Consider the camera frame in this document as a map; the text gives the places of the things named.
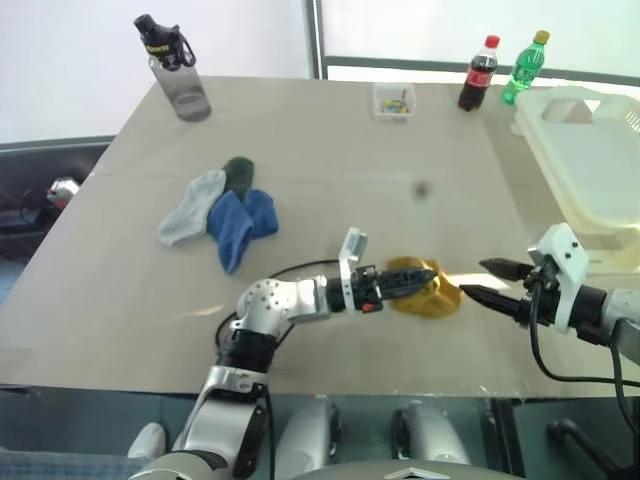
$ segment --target coca-cola bottle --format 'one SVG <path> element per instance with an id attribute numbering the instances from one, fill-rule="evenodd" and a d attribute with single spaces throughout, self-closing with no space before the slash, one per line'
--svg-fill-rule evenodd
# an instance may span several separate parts
<path id="1" fill-rule="evenodd" d="M 484 48 L 471 60 L 467 70 L 467 80 L 458 99 L 458 106 L 467 112 L 482 105 L 493 72 L 498 68 L 496 57 L 498 43 L 500 43 L 500 37 L 489 35 L 484 42 Z"/>

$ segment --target table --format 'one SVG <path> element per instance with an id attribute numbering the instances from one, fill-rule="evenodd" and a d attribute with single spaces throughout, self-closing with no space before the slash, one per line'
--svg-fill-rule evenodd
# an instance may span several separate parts
<path id="1" fill-rule="evenodd" d="M 213 332 L 242 291 L 286 266 L 336 257 L 351 225 L 369 234 L 365 264 L 418 255 L 461 274 L 480 272 L 487 257 L 526 261 L 536 230 L 562 220 L 495 91 L 468 114 L 455 106 L 459 86 L 417 85 L 415 117 L 386 124 L 371 119 L 368 84 L 205 78 L 204 86 L 215 115 L 199 124 L 179 121 L 154 86 L 51 230 L 0 310 L 0 382 L 195 393 L 215 362 Z M 155 231 L 191 178 L 236 155 L 255 162 L 254 186 L 274 197 L 281 230 L 253 242 L 227 276 L 211 238 L 168 249 Z M 426 197 L 416 197 L 417 182 L 427 182 Z M 611 374 L 604 349 L 550 329 L 541 342 L 560 373 Z M 546 379 L 526 332 L 471 301 L 441 320 L 385 309 L 300 326 L 276 355 L 271 389 L 613 395 Z"/>

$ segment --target sock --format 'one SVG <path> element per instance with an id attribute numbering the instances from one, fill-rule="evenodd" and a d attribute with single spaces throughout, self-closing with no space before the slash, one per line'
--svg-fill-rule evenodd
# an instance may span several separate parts
<path id="1" fill-rule="evenodd" d="M 222 268 L 233 273 L 249 246 L 254 223 L 233 191 L 222 195 L 207 217 L 207 232 L 218 243 Z"/>
<path id="2" fill-rule="evenodd" d="M 273 199 L 262 190 L 249 190 L 244 198 L 244 207 L 253 219 L 253 238 L 262 238 L 278 231 L 278 217 L 273 208 Z"/>
<path id="3" fill-rule="evenodd" d="M 211 170 L 192 180 L 178 208 L 158 227 L 158 239 L 168 247 L 205 233 L 211 205 L 222 194 L 225 185 L 223 170 Z"/>
<path id="4" fill-rule="evenodd" d="M 253 162 L 245 157 L 233 157 L 222 169 L 227 174 L 225 193 L 229 190 L 236 192 L 242 202 L 253 183 Z"/>

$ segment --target yellow bottle cap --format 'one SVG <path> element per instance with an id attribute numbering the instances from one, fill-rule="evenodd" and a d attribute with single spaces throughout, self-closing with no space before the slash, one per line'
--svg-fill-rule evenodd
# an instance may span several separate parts
<path id="1" fill-rule="evenodd" d="M 550 36 L 551 34 L 546 30 L 538 30 L 536 32 L 536 36 L 533 37 L 533 41 L 541 45 L 546 45 L 547 42 L 549 41 Z"/>

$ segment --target red label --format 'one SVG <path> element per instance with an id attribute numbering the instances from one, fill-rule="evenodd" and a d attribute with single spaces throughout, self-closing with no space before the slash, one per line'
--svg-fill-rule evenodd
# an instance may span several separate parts
<path id="1" fill-rule="evenodd" d="M 469 67 L 469 70 L 467 70 L 467 82 L 474 87 L 488 87 L 492 75 L 493 72 L 479 72 Z"/>

